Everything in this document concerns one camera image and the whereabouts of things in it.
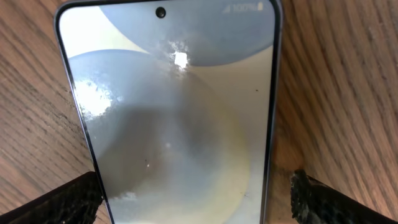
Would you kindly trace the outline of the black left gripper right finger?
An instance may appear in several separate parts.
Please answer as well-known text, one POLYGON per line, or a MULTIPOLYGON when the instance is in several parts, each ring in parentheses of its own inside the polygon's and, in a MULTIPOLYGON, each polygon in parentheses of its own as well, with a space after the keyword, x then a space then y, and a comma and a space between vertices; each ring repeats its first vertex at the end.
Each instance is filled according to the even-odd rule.
POLYGON ((290 178, 292 218, 299 224, 397 224, 392 220, 295 170, 290 178))

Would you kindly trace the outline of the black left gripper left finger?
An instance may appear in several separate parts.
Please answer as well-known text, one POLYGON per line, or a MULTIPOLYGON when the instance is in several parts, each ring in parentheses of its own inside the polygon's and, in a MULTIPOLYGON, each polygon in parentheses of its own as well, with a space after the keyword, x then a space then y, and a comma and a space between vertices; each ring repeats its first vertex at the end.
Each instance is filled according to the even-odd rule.
POLYGON ((90 171, 1 215, 1 223, 92 224, 102 201, 97 175, 90 171))

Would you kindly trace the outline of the blue screen smartphone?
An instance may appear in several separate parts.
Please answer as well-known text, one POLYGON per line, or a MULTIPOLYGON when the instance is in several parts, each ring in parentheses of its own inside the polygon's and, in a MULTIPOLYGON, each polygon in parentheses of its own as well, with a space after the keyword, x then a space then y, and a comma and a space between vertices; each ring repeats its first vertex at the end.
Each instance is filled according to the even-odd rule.
POLYGON ((282 19, 271 0, 57 9, 112 223, 265 222, 282 19))

